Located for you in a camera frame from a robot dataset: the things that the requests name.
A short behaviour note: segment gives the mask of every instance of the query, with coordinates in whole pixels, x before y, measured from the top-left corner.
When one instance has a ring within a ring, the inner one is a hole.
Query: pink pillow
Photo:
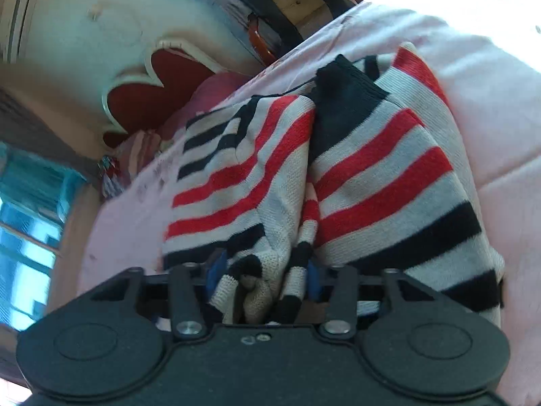
[[[147,166],[160,149],[161,139],[153,131],[137,131],[122,142],[113,152],[118,159],[121,182],[127,188]]]
[[[163,140],[170,140],[178,129],[184,127],[198,112],[212,110],[235,90],[251,79],[234,72],[217,73],[204,80],[186,105],[175,112],[158,129]]]

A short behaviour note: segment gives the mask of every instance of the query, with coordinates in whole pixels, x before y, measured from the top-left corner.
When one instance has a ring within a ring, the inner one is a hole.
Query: blue window
[[[83,179],[0,146],[0,322],[24,330],[47,305],[70,204]]]

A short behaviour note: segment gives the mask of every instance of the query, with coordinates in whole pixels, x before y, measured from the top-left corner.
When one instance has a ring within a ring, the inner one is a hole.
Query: striped sweater
[[[209,301],[220,321],[234,320],[241,285],[249,323],[292,323],[315,258],[404,270],[499,322],[503,262],[448,101],[411,44],[338,56],[287,94],[193,119],[177,188],[164,267],[226,249]]]

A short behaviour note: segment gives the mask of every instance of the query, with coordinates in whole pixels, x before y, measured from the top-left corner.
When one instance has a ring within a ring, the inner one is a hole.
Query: wall
[[[144,65],[145,50],[166,37],[187,39],[226,69],[257,74],[261,65],[234,37],[221,10],[201,0],[36,0],[15,66],[75,99],[81,121],[108,123],[102,93]]]
[[[64,97],[54,87],[37,81],[23,65],[0,63],[0,86],[43,120],[79,154],[99,159],[105,146],[96,127],[81,120],[88,113],[78,102]]]

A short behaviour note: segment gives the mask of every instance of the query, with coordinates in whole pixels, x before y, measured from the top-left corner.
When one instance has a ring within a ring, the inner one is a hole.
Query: pink bedsheet
[[[344,54],[355,61],[414,43],[435,71],[462,133],[489,240],[507,262],[503,329],[511,362],[499,392],[541,402],[541,0],[366,0],[223,104],[282,93]],[[130,266],[160,271],[182,141],[100,211],[79,290]]]

